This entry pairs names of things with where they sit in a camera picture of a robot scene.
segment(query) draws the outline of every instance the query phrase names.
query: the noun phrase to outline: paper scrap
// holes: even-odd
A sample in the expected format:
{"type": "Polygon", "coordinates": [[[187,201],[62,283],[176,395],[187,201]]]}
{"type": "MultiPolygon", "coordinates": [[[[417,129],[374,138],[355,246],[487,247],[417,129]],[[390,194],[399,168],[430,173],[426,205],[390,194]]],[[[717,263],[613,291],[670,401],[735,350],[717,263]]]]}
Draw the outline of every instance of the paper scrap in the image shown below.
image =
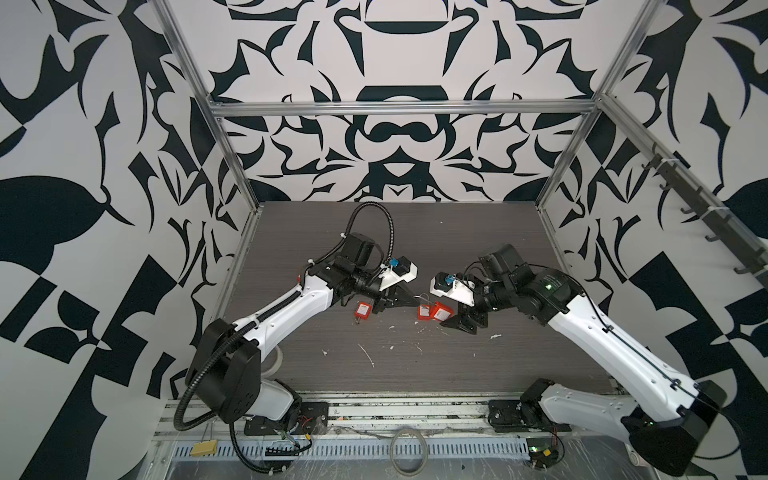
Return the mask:
{"type": "Polygon", "coordinates": [[[366,352],[366,349],[364,349],[364,348],[362,347],[362,345],[360,345],[359,343],[357,344],[357,346],[358,346],[358,347],[360,347],[360,349],[362,350],[362,352],[363,352],[363,353],[365,353],[365,354],[366,354],[366,356],[368,357],[368,361],[369,361],[369,362],[371,362],[371,368],[372,368],[372,369],[375,369],[375,368],[376,368],[376,365],[374,365],[374,364],[373,364],[373,360],[371,360],[371,356],[370,356],[370,355],[368,355],[368,352],[366,352]]]}

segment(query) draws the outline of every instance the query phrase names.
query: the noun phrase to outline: yellow sticky note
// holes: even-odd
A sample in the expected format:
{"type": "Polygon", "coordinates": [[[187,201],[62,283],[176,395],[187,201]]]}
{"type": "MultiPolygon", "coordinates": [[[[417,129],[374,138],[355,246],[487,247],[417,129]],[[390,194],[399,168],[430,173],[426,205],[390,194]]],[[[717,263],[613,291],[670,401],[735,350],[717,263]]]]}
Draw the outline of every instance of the yellow sticky note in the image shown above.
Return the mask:
{"type": "Polygon", "coordinates": [[[216,453],[216,444],[218,442],[218,440],[208,440],[207,442],[196,443],[192,446],[190,455],[193,457],[202,457],[204,455],[216,453]]]}

